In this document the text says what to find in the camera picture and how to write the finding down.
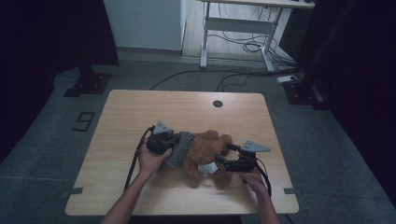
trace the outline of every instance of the person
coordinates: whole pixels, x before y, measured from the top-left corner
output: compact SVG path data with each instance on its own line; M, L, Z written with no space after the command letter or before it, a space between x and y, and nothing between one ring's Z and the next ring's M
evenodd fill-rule
M138 157L139 172L136 178L107 212L101 224L128 223L143 187L171 153L172 149L169 148L163 155L156 155L143 144ZM256 194L261 224L280 223L260 172L255 168L251 172L238 174Z

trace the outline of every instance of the wooden table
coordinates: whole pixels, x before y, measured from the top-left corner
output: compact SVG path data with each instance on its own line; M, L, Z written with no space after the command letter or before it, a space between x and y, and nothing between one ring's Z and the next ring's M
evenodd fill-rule
M304 0L198 0L206 3L205 26L204 26L204 41L201 49L200 66L206 68L207 61L207 32L213 31L228 31L238 33L250 33L268 35L263 48L261 49L262 57L269 72L274 72L275 69L272 64L272 57L269 53L272 39L279 22L282 9L284 7L290 8L314 8L313 2L306 3ZM210 3L224 3L224 4L238 4L238 5L254 5L263 7L279 7L276 17L273 21L251 21L251 20L236 20L228 18L212 18L209 16Z
M222 107L214 107L222 101ZM277 142L265 100L258 93L193 91L112 91L65 208L70 216L105 215L121 196L143 132L161 120L175 132L228 133L242 146L247 139L271 148L257 153L266 165L276 211L296 213L299 205ZM227 159L236 159L232 152ZM237 175L227 189L216 189L206 179L194 189L181 169L163 165L144 187L135 215L240 215L256 214L254 194Z

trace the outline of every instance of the teddy bear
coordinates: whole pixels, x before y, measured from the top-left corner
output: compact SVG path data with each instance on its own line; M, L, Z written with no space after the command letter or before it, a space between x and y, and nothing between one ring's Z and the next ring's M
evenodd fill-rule
M195 137L190 145L189 152L181 163L184 173L192 182L199 185L207 174L207 172L202 173L200 168L209 164L209 166L215 168L213 169L214 173L209 171L207 175L214 180L216 188L224 189L228 187L231 183L233 173L226 171L224 165L215 162L215 155L227 156L230 152L230 149L227 148L227 143L231 143L233 139L228 134L220 136L214 130L195 133L194 135Z

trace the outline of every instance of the gray carpet floor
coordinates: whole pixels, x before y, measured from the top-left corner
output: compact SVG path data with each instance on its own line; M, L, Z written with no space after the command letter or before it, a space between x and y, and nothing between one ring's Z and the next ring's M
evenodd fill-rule
M249 66L244 69L257 71ZM204 72L172 77L159 91L216 91L223 73L236 67L211 64ZM104 95L63 97L78 79L72 69L55 78L55 90L26 135L0 165L0 223L99 223L101 217L69 217L67 194L91 142L111 90L148 90L197 63L121 60L120 67L96 66L112 74ZM290 105L281 77L232 77L225 91L258 92L267 102L300 211L279 215L282 223L396 223L396 211L359 151L330 111ZM81 112L93 112L87 132L75 132ZM258 216L242 216L243 223L259 223Z

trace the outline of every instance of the plush toy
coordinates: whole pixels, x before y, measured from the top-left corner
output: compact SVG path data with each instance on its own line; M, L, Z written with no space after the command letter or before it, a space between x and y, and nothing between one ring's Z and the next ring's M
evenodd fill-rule
M214 179L217 188L224 189L229 186L233 173L227 172L222 164L215 162L215 155L226 156L230 151L227 143L231 142L230 135L219 136L219 133L213 130L196 133L190 150L181 163L188 178L198 185L208 175Z

